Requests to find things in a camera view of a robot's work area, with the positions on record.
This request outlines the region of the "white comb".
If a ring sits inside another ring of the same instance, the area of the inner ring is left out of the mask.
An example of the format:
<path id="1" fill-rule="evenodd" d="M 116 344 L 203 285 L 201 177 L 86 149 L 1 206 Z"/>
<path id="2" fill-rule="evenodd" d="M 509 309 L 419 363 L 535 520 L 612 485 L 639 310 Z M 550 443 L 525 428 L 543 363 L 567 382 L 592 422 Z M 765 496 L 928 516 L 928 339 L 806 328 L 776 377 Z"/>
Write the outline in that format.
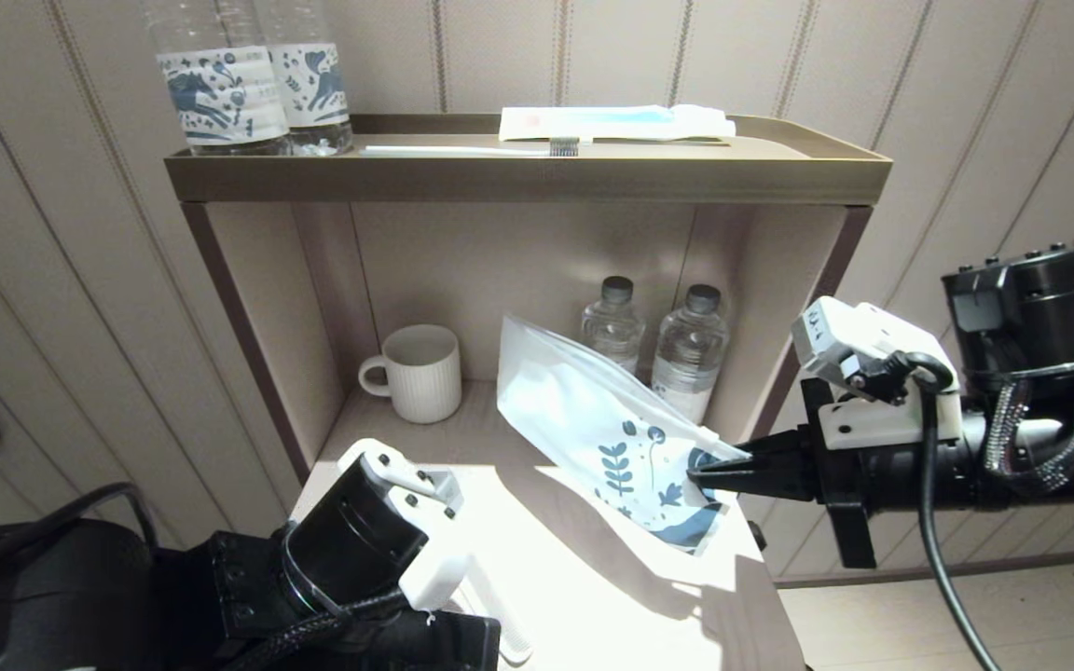
<path id="1" fill-rule="evenodd" d="M 496 589 L 478 565 L 471 565 L 460 583 L 451 603 L 465 615 L 495 619 L 502 626 L 499 657 L 513 667 L 528 663 L 534 651 L 523 621 L 510 606 L 510 600 Z"/>

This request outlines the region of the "brown metal shelf tray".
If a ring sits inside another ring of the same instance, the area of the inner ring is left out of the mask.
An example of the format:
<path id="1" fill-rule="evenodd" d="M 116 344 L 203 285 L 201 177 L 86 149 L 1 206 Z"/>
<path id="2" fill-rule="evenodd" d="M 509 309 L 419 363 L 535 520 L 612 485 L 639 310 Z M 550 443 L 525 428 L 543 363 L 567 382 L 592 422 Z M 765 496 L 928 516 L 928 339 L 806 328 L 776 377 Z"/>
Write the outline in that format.
<path id="1" fill-rule="evenodd" d="M 358 115 L 337 157 L 166 157 L 182 202 L 665 202 L 873 207 L 889 157 L 738 116 L 717 142 L 583 142 L 579 157 L 366 157 L 367 145 L 503 147 L 495 115 Z"/>

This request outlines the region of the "white wrapped blue toothbrush pack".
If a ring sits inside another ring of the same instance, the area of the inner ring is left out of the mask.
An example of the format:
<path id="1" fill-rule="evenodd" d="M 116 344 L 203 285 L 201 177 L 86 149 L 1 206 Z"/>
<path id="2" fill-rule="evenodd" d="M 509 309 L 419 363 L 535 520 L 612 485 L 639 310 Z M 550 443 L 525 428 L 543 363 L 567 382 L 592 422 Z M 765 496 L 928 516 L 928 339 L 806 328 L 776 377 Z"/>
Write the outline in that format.
<path id="1" fill-rule="evenodd" d="M 737 123 L 724 111 L 691 103 L 670 107 L 504 107 L 498 130 L 498 138 L 504 142 L 541 138 L 672 142 L 734 136 Z"/>

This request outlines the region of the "small clear water bottle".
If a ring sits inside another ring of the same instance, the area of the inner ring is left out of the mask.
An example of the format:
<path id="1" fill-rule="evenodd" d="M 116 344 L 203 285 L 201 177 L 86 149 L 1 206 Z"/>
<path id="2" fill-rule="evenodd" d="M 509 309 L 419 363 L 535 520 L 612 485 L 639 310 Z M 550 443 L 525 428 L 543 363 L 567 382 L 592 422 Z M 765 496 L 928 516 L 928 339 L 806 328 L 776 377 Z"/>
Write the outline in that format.
<path id="1" fill-rule="evenodd" d="M 634 307 L 635 285 L 624 276 L 601 282 L 599 297 L 581 315 L 580 340 L 634 377 L 638 373 L 645 322 Z"/>
<path id="2" fill-rule="evenodd" d="M 691 285 L 682 304 L 659 326 L 652 390 L 697 425 L 703 424 L 730 339 L 719 313 L 721 301 L 716 286 Z"/>

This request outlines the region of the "white floral zip pouch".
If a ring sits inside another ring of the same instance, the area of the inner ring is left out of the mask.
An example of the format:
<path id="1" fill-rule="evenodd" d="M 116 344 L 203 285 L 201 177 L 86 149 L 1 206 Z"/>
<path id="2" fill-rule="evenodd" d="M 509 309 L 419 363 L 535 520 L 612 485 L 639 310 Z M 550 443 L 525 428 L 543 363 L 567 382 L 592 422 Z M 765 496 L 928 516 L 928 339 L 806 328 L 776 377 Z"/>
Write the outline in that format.
<path id="1" fill-rule="evenodd" d="M 727 514 L 690 471 L 741 458 L 742 450 L 599 352 L 510 313 L 496 407 L 580 488 L 669 548 L 703 552 Z"/>

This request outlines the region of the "white toothbrush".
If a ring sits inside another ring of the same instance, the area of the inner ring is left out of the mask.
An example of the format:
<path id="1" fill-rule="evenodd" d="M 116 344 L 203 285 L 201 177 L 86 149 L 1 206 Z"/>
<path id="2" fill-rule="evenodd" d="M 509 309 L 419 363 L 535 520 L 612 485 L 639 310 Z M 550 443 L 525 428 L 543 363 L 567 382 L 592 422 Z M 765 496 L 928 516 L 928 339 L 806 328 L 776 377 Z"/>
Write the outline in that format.
<path id="1" fill-rule="evenodd" d="M 361 149 L 366 157 L 579 157 L 583 140 L 574 137 L 550 138 L 545 148 L 520 149 L 503 147 L 468 147 L 468 145 L 367 145 Z"/>

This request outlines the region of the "large bottle blue deer label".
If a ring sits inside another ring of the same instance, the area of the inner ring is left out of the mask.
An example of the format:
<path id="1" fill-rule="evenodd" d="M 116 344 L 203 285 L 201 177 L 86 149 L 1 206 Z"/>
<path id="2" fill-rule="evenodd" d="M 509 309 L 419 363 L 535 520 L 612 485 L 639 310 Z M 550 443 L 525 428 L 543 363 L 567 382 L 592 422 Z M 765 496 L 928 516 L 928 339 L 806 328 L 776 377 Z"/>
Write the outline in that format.
<path id="1" fill-rule="evenodd" d="M 339 49 L 325 0 L 255 0 L 294 156 L 353 149 Z"/>
<path id="2" fill-rule="evenodd" d="M 289 126 L 255 0 L 140 0 L 140 6 L 192 156 L 289 156 Z"/>

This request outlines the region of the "white ribbed mug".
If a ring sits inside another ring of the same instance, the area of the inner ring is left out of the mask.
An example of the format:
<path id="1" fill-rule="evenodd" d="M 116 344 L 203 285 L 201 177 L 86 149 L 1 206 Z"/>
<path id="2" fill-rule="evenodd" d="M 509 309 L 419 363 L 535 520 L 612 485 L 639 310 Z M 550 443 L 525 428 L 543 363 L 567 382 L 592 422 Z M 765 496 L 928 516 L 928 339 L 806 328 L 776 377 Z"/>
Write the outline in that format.
<path id="1" fill-rule="evenodd" d="M 439 423 L 463 399 L 458 336 L 439 324 L 412 324 L 393 332 L 379 355 L 359 366 L 357 379 L 367 394 L 391 400 L 408 423 Z"/>

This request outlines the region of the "beige wooden shelf cabinet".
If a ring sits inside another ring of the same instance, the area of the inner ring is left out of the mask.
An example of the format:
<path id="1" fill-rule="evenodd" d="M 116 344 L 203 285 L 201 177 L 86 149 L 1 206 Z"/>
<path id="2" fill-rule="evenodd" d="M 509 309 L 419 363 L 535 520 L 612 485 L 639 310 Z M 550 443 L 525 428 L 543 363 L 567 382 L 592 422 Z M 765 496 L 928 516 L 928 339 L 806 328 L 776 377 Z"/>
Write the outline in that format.
<path id="1" fill-rule="evenodd" d="M 834 293 L 866 207 L 674 203 L 212 203 L 185 211 L 287 457 L 308 475 L 361 436 L 419 460 L 489 462 L 504 313 L 566 336 L 605 277 L 636 285 L 651 329 L 691 285 L 716 286 L 732 331 L 705 425 L 738 443 L 772 428 L 798 365 L 792 320 Z M 359 390 L 410 324 L 461 342 L 461 411 L 431 428 Z"/>

